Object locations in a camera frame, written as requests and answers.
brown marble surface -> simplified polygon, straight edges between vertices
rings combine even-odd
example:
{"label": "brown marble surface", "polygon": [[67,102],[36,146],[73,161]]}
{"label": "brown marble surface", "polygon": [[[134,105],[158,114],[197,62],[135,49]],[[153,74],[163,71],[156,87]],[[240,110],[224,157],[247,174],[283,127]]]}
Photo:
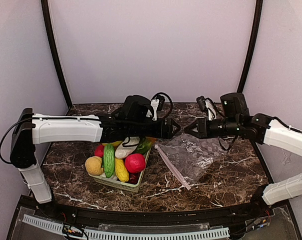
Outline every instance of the brown marble surface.
{"label": "brown marble surface", "polygon": [[[118,106],[78,104],[69,115],[109,113]],[[176,103],[171,117],[183,129],[196,118],[204,117],[204,113],[195,103]],[[155,149],[150,154],[140,191],[121,191],[96,183],[85,171],[85,160],[93,156],[97,145],[91,142],[52,144],[42,169],[57,202],[112,211],[190,211],[247,203],[255,189],[267,183],[251,144],[238,139],[229,153],[215,161],[189,191],[181,187]]]}

clear ziplock bag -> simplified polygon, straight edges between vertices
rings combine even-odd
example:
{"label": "clear ziplock bag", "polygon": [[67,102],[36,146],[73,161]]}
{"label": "clear ziplock bag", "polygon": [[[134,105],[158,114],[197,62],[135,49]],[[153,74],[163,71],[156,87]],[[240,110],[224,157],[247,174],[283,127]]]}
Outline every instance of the clear ziplock bag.
{"label": "clear ziplock bag", "polygon": [[226,154],[217,138],[197,139],[185,133],[166,145],[157,144],[155,148],[187,189],[198,182],[217,158]]}

beige plastic basket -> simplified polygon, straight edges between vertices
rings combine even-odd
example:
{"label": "beige plastic basket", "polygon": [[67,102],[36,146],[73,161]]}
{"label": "beige plastic basket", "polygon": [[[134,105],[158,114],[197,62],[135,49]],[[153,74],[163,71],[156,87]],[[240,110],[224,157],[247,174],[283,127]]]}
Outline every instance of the beige plastic basket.
{"label": "beige plastic basket", "polygon": [[[148,150],[148,152],[144,154],[145,164],[147,164],[147,160],[149,159],[150,152],[151,152],[151,149]],[[111,187],[114,187],[114,188],[117,188],[117,189],[122,189],[122,190],[130,191],[130,192],[132,191],[134,193],[137,193],[140,189],[140,186],[141,186],[144,171],[145,170],[141,171],[141,174],[140,174],[140,177],[139,177],[139,180],[138,180],[137,184],[130,184],[130,183],[127,183],[127,182],[112,180],[112,179],[109,179],[109,178],[106,178],[106,177],[103,177],[103,176],[93,176],[93,175],[90,175],[90,174],[89,175],[91,177],[93,177],[94,180],[97,183],[100,183],[100,184],[103,184],[103,185],[106,185],[106,186],[111,186]]]}

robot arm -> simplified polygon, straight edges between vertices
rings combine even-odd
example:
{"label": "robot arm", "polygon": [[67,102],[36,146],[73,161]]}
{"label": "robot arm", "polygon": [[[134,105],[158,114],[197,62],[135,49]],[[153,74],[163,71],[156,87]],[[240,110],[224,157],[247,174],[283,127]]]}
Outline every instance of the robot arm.
{"label": "robot arm", "polygon": [[[276,117],[264,114],[249,115],[244,95],[227,94],[221,97],[224,118],[198,119],[185,128],[187,134],[197,138],[241,136],[244,139],[279,147],[302,157],[302,131],[291,128]],[[260,189],[259,198],[266,205],[302,195],[302,173],[279,183],[268,184]]]}
{"label": "robot arm", "polygon": [[128,96],[121,108],[97,116],[49,116],[34,114],[32,109],[26,108],[20,116],[21,123],[13,132],[11,163],[22,173],[38,203],[49,203],[52,192],[35,157],[36,144],[53,141],[109,143],[131,136],[170,139],[181,128],[171,118],[156,117],[163,103],[160,96],[152,101],[138,95]]}

